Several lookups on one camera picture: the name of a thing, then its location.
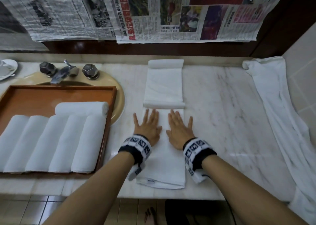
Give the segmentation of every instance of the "forearm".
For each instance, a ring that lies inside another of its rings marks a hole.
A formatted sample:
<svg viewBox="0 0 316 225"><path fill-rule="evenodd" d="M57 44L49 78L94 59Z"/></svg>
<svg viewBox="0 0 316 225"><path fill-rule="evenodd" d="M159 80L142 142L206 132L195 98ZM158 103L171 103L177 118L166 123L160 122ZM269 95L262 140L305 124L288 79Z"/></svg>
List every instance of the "forearm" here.
<svg viewBox="0 0 316 225"><path fill-rule="evenodd" d="M220 157L208 156L202 167L246 225L306 224L284 203Z"/></svg>
<svg viewBox="0 0 316 225"><path fill-rule="evenodd" d="M133 164L130 153L118 153L71 194L44 224L102 225Z"/></svg>

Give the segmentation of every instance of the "person's left hand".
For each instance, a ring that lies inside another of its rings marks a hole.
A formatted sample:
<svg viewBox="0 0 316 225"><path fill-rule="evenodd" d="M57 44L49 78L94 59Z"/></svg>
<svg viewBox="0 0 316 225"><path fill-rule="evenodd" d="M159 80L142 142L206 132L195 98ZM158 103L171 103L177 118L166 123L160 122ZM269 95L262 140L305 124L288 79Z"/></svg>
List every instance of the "person's left hand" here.
<svg viewBox="0 0 316 225"><path fill-rule="evenodd" d="M149 119L148 112L149 109L146 110L143 123L141 125L138 124L136 114L133 114L135 124L134 134L145 136L148 139L150 145L153 147L160 139L162 127L158 126L159 112L153 109Z"/></svg>

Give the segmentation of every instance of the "newspaper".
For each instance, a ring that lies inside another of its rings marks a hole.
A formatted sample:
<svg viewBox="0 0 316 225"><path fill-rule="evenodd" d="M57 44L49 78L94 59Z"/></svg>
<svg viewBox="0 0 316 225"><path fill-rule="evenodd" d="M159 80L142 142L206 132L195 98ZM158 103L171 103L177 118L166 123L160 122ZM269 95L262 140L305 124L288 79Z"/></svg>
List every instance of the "newspaper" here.
<svg viewBox="0 0 316 225"><path fill-rule="evenodd" d="M0 2L0 50L47 51L45 45L34 42L25 28Z"/></svg>
<svg viewBox="0 0 316 225"><path fill-rule="evenodd" d="M103 0L0 0L34 41L115 40Z"/></svg>
<svg viewBox="0 0 316 225"><path fill-rule="evenodd" d="M104 0L122 43L256 40L279 0Z"/></svg>

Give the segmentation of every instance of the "beige sink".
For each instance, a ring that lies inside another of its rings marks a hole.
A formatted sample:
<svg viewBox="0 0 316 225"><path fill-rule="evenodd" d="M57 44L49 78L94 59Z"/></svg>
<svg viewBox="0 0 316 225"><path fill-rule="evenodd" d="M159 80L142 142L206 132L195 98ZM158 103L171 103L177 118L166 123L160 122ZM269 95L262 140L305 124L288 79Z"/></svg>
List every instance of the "beige sink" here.
<svg viewBox="0 0 316 225"><path fill-rule="evenodd" d="M29 76L24 77L23 79L19 79L13 84L16 85L50 85L51 79L41 72L35 72ZM104 71L100 71L100 76L96 80L87 79L82 73L82 68L79 67L79 74L76 77L67 77L64 81L62 81L58 85L51 86L70 86L70 85L90 85L90 86L115 86L116 100L114 103L114 109L112 112L111 123L113 124L121 115L124 105L125 105L125 96L124 91L121 85L114 79L112 76L107 74Z"/></svg>

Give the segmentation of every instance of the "hand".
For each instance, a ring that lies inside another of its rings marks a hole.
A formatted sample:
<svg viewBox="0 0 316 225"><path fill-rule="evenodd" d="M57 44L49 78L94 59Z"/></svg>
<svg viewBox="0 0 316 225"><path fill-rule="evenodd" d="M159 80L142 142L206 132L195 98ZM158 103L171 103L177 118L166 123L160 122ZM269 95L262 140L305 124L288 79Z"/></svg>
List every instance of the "hand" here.
<svg viewBox="0 0 316 225"><path fill-rule="evenodd" d="M143 123L141 125L138 124L136 114L133 114L135 124L134 134L145 136L148 139L150 145L153 147L160 139L160 132L162 130L162 127L157 126L159 120L159 112L153 109L149 119L148 112L149 109L146 110Z"/></svg>
<svg viewBox="0 0 316 225"><path fill-rule="evenodd" d="M168 121L171 130L166 130L169 142L178 150L183 149L183 145L189 139L195 138L192 131L193 118L189 119L188 127L186 127L181 119L178 111L176 113L171 110L168 114Z"/></svg>

